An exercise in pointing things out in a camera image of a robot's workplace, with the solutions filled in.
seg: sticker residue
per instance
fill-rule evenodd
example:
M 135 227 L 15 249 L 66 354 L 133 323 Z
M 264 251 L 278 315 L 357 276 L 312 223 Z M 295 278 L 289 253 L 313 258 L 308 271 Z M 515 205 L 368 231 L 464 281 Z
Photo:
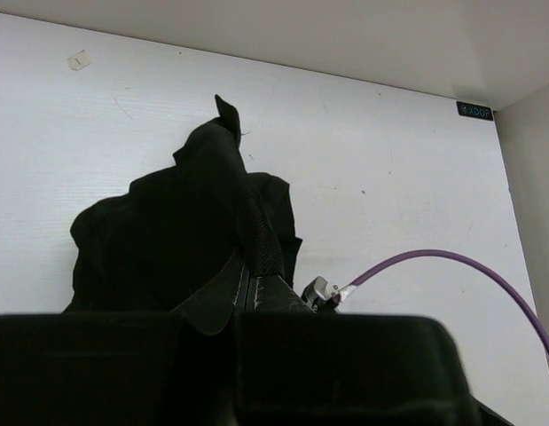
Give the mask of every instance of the sticker residue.
M 90 65 L 90 60 L 89 57 L 87 57 L 87 52 L 82 50 L 67 58 L 67 64 L 74 71 L 81 71 L 83 68 Z

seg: black cloth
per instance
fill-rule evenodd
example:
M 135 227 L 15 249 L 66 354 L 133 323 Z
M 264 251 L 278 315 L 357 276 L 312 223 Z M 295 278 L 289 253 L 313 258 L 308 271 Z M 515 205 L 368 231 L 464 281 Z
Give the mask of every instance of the black cloth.
M 247 174 L 236 108 L 194 130 L 176 166 L 135 180 L 97 202 L 71 227 L 79 249 L 66 312 L 168 311 L 209 282 L 240 247 L 251 276 L 292 286 L 302 240 L 289 184 Z

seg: small black label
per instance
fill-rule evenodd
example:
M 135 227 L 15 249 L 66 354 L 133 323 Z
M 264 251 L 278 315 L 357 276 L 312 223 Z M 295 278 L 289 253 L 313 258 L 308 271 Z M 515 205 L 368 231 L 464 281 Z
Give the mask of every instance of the small black label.
M 480 120 L 493 121 L 493 112 L 488 106 L 468 104 L 466 102 L 457 102 L 458 113 L 465 117 L 479 118 Z

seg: white surface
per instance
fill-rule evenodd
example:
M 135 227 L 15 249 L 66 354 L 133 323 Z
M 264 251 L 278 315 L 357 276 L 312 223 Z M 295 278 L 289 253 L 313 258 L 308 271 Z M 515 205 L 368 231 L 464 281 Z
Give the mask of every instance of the white surface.
M 530 282 L 549 333 L 549 86 L 497 121 Z
M 91 65 L 75 72 L 67 58 L 82 49 Z M 0 15 L 0 312 L 66 306 L 75 216 L 171 165 L 216 115 L 215 93 L 239 108 L 247 168 L 292 185 L 298 290 L 439 248 L 484 262 L 532 300 L 495 126 L 459 117 L 454 101 Z M 478 398 L 517 426 L 549 425 L 542 348 L 480 273 L 414 260 L 346 309 L 440 320 Z
M 0 0 L 0 12 L 496 109 L 549 84 L 549 0 Z

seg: cable connector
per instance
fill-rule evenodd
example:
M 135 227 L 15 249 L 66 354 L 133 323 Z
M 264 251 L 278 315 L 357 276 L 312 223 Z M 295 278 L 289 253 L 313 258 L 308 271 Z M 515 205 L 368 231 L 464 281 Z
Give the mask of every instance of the cable connector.
M 334 300 L 338 294 L 339 287 L 323 277 L 317 277 L 303 290 L 302 300 L 314 312 L 332 312 L 337 307 Z

